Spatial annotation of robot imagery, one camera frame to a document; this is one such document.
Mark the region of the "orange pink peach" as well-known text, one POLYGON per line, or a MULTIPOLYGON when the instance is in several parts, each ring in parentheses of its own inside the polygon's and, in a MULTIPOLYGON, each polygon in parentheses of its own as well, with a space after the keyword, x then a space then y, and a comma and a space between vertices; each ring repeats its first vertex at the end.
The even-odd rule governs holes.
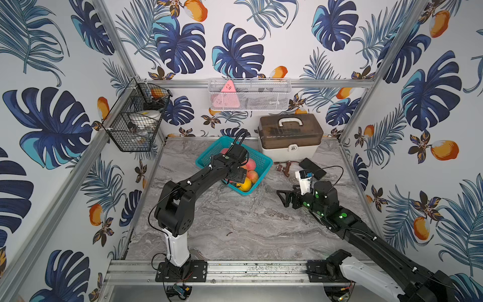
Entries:
POLYGON ((247 178, 250 180, 252 184, 256 184, 259 180, 259 175, 256 171, 251 170, 247 172, 247 178))

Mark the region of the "teal plastic basket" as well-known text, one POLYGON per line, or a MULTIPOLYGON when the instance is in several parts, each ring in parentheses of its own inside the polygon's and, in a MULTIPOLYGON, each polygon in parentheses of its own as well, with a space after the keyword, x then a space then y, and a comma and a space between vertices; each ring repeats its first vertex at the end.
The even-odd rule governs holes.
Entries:
MULTIPOLYGON (((203 169, 205 168, 209 163, 210 163, 210 157, 214 156, 218 153, 223 148, 229 148, 231 144, 233 143, 234 138, 223 136, 215 140, 214 143, 212 143, 195 161, 195 164, 198 168, 203 169)), ((233 184, 227 184, 227 186, 234 190, 235 192, 239 193, 242 196, 248 196, 252 194, 257 187, 261 184, 262 180, 264 177, 268 174, 270 171, 270 168, 273 165, 273 160, 269 158, 268 156, 265 156, 264 154, 260 153, 259 151, 243 144, 242 145, 245 149, 248 150, 249 155, 250 155, 250 160, 254 160, 255 162, 255 172, 258 174, 259 179, 257 182, 255 182, 252 187, 250 188, 249 191, 244 192, 239 190, 235 185, 233 184)))

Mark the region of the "yellow peach front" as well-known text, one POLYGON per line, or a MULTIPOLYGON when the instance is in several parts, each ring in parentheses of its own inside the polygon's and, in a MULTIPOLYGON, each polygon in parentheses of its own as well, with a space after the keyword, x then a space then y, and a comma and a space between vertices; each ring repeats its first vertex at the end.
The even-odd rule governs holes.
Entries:
POLYGON ((252 182, 246 177, 244 182, 236 183, 236 188, 242 192, 249 192, 252 188, 252 182))

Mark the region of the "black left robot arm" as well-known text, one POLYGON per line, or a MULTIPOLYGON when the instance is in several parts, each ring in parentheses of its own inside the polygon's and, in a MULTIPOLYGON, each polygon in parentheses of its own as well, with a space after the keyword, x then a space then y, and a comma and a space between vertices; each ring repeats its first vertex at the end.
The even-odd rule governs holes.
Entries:
POLYGON ((194 222, 197 199, 218 181, 244 181, 247 171, 242 166, 249 158, 249 151, 234 143, 225 153, 211 156, 208 165, 196 174, 183 181, 169 181, 164 185, 153 217, 166 236, 169 263, 181 268, 191 258, 187 231, 194 222))

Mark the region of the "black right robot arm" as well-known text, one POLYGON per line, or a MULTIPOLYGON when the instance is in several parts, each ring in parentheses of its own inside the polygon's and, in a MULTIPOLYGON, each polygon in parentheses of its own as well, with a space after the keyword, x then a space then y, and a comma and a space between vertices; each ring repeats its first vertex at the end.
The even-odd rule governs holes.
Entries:
POLYGON ((449 276, 442 271, 429 271, 377 236, 359 216, 340 205, 331 182, 318 181, 307 193, 300 186, 276 193, 285 207, 307 209, 320 224, 362 251, 379 267, 372 269, 340 249, 325 260, 308 261, 310 281, 353 281, 387 301, 456 300, 449 276))

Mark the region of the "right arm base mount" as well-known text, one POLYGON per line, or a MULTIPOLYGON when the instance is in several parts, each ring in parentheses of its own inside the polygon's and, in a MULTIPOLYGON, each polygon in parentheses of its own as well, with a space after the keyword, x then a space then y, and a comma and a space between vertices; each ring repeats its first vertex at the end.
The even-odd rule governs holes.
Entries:
POLYGON ((349 283, 341 269, 342 262, 334 260, 309 260, 306 274, 310 283, 349 283))

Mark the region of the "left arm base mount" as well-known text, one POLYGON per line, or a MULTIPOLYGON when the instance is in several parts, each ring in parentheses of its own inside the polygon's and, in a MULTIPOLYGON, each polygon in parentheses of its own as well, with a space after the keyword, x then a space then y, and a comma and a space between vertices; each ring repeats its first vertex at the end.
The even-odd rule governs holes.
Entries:
POLYGON ((155 281, 158 283, 205 283, 207 272, 208 263, 203 260, 188 260, 181 267, 165 261, 158 265, 155 281))

